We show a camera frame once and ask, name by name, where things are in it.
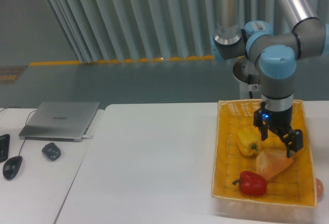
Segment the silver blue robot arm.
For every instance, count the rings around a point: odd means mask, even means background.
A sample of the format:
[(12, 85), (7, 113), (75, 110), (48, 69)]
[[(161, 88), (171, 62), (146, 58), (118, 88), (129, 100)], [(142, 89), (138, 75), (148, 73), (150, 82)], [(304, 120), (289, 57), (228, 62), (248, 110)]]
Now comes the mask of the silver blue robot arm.
[(308, 0), (278, 0), (290, 33), (274, 35), (263, 21), (239, 28), (238, 1), (218, 0), (213, 50), (220, 60), (246, 57), (254, 65), (261, 85), (261, 106), (253, 124), (262, 140), (276, 134), (285, 144), (287, 157), (303, 147), (303, 134), (291, 127), (294, 75), (297, 61), (328, 54), (328, 25), (322, 23)]

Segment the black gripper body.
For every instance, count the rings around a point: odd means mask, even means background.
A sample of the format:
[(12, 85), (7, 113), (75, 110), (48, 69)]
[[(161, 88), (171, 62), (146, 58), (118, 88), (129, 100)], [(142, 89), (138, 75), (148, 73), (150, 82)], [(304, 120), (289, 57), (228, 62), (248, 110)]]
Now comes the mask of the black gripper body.
[(277, 136), (282, 136), (288, 132), (291, 127), (293, 107), (283, 111), (272, 111), (267, 109), (266, 102), (260, 103), (260, 108), (254, 112), (253, 125), (259, 128), (267, 125), (268, 130)]

